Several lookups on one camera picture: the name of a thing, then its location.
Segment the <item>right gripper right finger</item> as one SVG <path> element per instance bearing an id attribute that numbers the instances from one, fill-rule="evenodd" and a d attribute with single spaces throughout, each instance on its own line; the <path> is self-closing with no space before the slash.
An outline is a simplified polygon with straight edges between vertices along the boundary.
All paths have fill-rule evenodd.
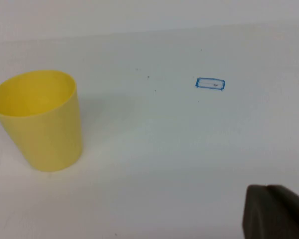
<path id="1" fill-rule="evenodd" d="M 266 189 L 271 203 L 265 206 L 264 238 L 299 239 L 299 195 L 281 185 L 269 185 Z"/>

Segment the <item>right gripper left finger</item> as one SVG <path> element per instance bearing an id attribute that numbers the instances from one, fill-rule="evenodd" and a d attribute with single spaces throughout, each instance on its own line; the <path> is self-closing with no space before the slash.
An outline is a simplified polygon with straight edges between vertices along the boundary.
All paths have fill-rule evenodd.
<path id="1" fill-rule="evenodd" d="M 265 195 L 264 186 L 249 185 L 247 187 L 242 218 L 242 229 L 245 239 L 262 239 L 264 237 L 260 201 L 261 196 Z"/>

